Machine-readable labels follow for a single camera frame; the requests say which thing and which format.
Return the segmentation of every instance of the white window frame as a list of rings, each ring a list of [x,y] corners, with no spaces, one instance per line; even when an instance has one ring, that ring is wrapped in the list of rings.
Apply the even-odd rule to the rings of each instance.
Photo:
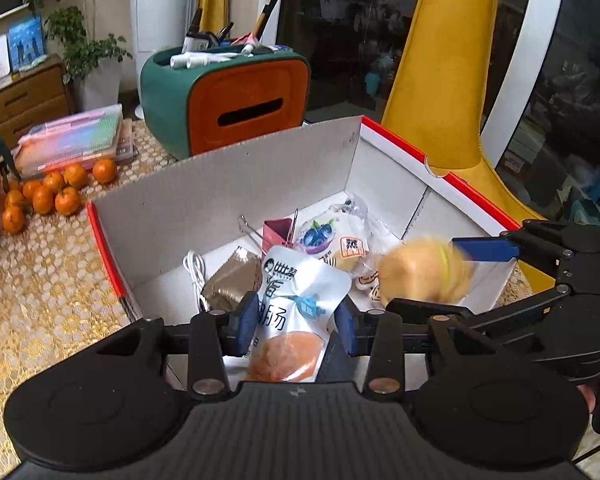
[[[260,10],[267,0],[258,0]],[[509,68],[482,129],[482,150],[495,167],[518,127],[544,63],[562,0],[528,0]],[[262,41],[275,44],[280,2],[271,13]]]

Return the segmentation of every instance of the black cable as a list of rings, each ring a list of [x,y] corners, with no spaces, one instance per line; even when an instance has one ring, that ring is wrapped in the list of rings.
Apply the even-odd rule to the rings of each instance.
[[[595,448],[593,448],[593,449],[590,449],[590,450],[589,450],[589,451],[587,451],[586,453],[584,453],[584,454],[580,455],[579,457],[575,458],[575,459],[573,460],[573,463],[574,463],[574,464],[577,464],[577,463],[579,463],[579,462],[582,462],[584,459],[586,459],[586,458],[589,458],[590,456],[593,456],[593,455],[595,455],[595,454],[596,454],[597,452],[599,452],[599,451],[600,451],[600,444],[599,444],[598,446],[596,446]]]

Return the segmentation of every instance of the wooden drawer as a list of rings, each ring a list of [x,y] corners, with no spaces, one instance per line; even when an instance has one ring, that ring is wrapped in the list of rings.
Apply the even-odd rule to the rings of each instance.
[[[59,119],[68,114],[69,107],[63,93],[46,103],[25,111],[16,118],[0,124],[0,136],[9,148],[14,148],[18,143],[18,139],[28,133],[34,126]]]
[[[17,118],[26,110],[64,96],[62,70],[59,66],[45,70],[35,77],[14,82],[0,92],[0,124]]]

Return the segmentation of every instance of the window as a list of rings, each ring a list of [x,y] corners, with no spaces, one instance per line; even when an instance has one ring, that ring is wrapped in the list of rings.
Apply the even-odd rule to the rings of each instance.
[[[600,0],[562,0],[538,81],[496,171],[546,218],[600,225]]]
[[[307,121],[382,119],[417,1],[282,0],[277,42],[312,69]],[[484,116],[500,91],[527,1],[499,1]]]

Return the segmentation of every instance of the cardboard box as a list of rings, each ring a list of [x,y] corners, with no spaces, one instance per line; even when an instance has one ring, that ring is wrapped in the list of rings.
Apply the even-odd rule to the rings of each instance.
[[[447,240],[498,235],[519,227],[463,180],[435,176],[422,152],[360,117],[301,126],[194,156],[112,190],[90,203],[88,214],[129,317],[162,317],[177,324],[198,311],[182,267],[187,251],[204,256],[210,277],[238,245],[260,253],[239,231],[238,216],[261,226],[299,208],[300,225],[342,203],[347,193],[366,201],[396,243],[420,235]],[[460,304],[475,313],[492,308],[514,265],[478,264],[471,291]],[[361,310],[371,307],[364,295],[353,291],[351,297]],[[232,361],[236,358],[225,359],[235,386],[242,371]],[[424,360],[406,359],[408,384],[419,387],[426,379]],[[170,365],[185,384],[186,358],[174,356]]]

